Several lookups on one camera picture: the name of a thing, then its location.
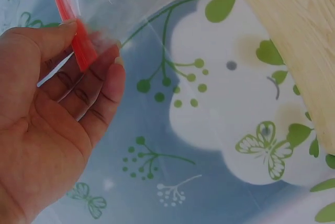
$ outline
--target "white cloud shape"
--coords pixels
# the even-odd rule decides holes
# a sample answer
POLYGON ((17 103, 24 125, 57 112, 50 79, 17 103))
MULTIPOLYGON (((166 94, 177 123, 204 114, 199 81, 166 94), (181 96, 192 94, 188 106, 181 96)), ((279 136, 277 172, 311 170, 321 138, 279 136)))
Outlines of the white cloud shape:
MULTIPOLYGON (((195 66, 178 67, 185 74, 195 74, 196 81, 189 82, 179 76, 181 91, 174 94, 170 106, 172 128, 195 147, 220 150, 228 168, 241 180, 259 185, 274 183, 269 176, 269 162, 239 153, 236 144, 248 134, 255 136, 257 125, 263 121, 275 123, 277 141, 286 139, 290 124, 313 126, 304 115, 307 110, 301 97, 293 93, 294 81, 290 75, 280 85, 280 96, 276 100, 276 87, 267 77, 287 68, 271 66, 256 58, 259 43, 269 36, 248 5, 237 0, 229 17, 214 24, 205 17, 209 1, 200 0, 197 11, 184 17, 173 29, 172 60, 192 63, 201 58, 209 73, 203 75, 203 68, 195 66), (230 70, 232 63, 236 64, 235 70, 230 70), (206 92, 198 91, 200 84, 207 85, 206 92), (192 99, 197 100, 197 107, 192 106, 192 99), (179 108, 175 107, 178 100, 182 102, 179 108)), ((284 159, 282 180, 311 185, 329 171, 324 153, 319 158, 309 155, 314 138, 312 131, 309 138, 294 149, 293 155, 284 159)))

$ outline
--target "tablecloth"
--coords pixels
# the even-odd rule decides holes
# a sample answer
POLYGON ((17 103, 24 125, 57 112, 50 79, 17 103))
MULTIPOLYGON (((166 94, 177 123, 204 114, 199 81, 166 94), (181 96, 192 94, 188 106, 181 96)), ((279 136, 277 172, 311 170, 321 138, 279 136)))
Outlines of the tablecloth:
MULTIPOLYGON (((60 22, 54 0, 0 4, 1 32, 60 22)), ((80 180, 35 223, 335 221, 335 159, 243 0, 176 0, 122 46, 120 109, 80 180)))

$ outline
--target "red zipper seal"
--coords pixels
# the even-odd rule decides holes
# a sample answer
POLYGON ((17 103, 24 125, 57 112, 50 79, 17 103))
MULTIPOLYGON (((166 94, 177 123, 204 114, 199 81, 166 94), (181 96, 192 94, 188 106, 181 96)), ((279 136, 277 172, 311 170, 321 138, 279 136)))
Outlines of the red zipper seal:
POLYGON ((77 20, 77 34, 73 38, 72 49, 74 51, 80 70, 85 72, 88 67, 98 58, 98 55, 94 49, 92 41, 90 40, 85 25, 80 19, 75 17, 69 0, 55 1, 63 21, 74 18, 77 20))

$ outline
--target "white butterfly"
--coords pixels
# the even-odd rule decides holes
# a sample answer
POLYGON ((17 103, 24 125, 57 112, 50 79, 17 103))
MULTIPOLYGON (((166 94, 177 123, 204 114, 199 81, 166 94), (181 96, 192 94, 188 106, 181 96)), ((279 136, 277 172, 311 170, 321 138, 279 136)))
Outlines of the white butterfly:
POLYGON ((236 150, 244 154, 253 154, 255 158, 263 157, 267 163, 271 179, 279 180, 285 171, 284 159, 292 156, 293 147, 287 140, 275 139, 276 126, 270 121, 260 123, 256 137, 248 134, 236 144, 236 150))

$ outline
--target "wooden board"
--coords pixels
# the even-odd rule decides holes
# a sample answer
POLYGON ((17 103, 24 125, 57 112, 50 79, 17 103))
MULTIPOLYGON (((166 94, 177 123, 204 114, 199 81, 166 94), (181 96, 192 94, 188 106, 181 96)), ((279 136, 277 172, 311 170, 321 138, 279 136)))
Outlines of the wooden board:
POLYGON ((315 125, 335 154, 335 0, 246 0, 283 57, 315 125))

